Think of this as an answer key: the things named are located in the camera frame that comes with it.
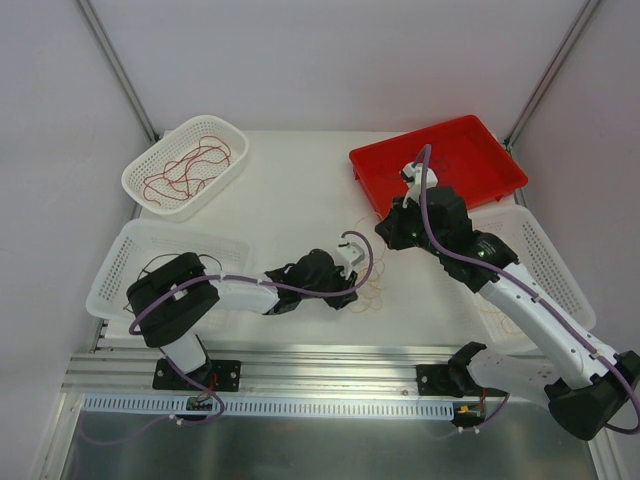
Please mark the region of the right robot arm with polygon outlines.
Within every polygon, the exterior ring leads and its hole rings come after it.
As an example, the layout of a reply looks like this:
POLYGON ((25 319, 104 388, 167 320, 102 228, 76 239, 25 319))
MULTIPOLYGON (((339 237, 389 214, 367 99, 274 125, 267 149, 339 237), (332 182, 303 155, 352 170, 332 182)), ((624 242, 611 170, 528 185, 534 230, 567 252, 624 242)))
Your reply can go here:
POLYGON ((473 228, 464 200, 452 188, 394 198, 375 231, 391 250, 416 247, 437 257, 451 278, 504 313, 546 358, 526 361, 469 342, 441 367, 429 388, 454 397, 482 388, 514 394, 546 408, 581 440, 604 428, 638 434, 638 427, 611 422, 626 403, 639 404, 638 354, 619 353, 585 330, 504 241, 473 228))

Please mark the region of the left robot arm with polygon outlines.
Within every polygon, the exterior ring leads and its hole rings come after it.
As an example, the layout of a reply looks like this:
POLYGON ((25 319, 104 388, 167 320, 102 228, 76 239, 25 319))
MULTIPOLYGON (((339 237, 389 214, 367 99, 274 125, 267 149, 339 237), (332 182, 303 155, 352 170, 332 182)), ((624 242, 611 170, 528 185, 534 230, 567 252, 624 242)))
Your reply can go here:
POLYGON ((295 263, 253 279, 239 274, 212 274, 194 252, 180 254, 149 271, 127 290, 134 315, 129 333, 159 349, 189 389, 203 387, 210 360, 193 327, 213 310, 282 315, 302 301, 321 298, 339 310, 358 299, 355 267, 365 253, 342 241, 330 254, 313 249, 295 263))

